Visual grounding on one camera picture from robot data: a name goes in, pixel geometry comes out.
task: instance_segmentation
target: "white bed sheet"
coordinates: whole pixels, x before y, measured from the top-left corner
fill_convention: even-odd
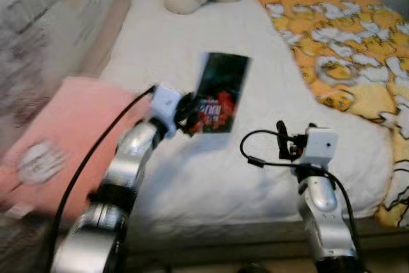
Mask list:
[[[250,166],[238,150],[246,133],[275,130],[278,120],[293,133],[310,122],[334,129],[339,144],[330,171],[348,190],[355,216],[374,213],[391,175],[388,130],[317,103],[256,0],[210,3],[186,16],[168,12],[163,0],[132,0],[101,78],[135,91],[157,82],[193,90],[204,51],[253,58],[233,133],[164,141],[147,165],[139,217],[196,225],[299,220],[296,178],[288,169]],[[246,150],[278,159],[271,136],[255,136]]]

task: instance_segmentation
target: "duck print blanket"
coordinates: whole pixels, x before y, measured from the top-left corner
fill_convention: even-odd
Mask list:
[[[389,191],[376,213],[409,225],[409,22],[375,0],[259,0],[317,101],[390,128]]]

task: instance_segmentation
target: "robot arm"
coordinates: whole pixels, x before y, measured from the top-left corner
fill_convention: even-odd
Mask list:
[[[310,127],[307,144],[297,161],[302,165],[328,169],[338,136],[330,129]],[[343,220],[334,183],[314,168],[295,168],[298,180],[298,211],[318,273],[364,272],[350,229]]]
[[[121,272],[125,264],[127,224],[146,163],[163,138],[176,134],[175,116],[182,96],[159,86],[148,119],[119,140],[116,154],[90,205],[60,245],[55,273]]]
[[[359,259],[359,249],[343,220],[339,198],[334,191],[334,176],[327,171],[328,163],[335,154],[337,134],[311,124],[305,134],[289,136],[282,121],[277,123],[277,130],[278,133],[256,130],[247,134],[240,145],[242,154],[248,163],[261,168],[265,165],[291,167],[298,180],[298,211],[318,273],[366,272]],[[243,151],[243,143],[258,132],[276,135],[279,158],[293,163],[270,163],[247,155]]]

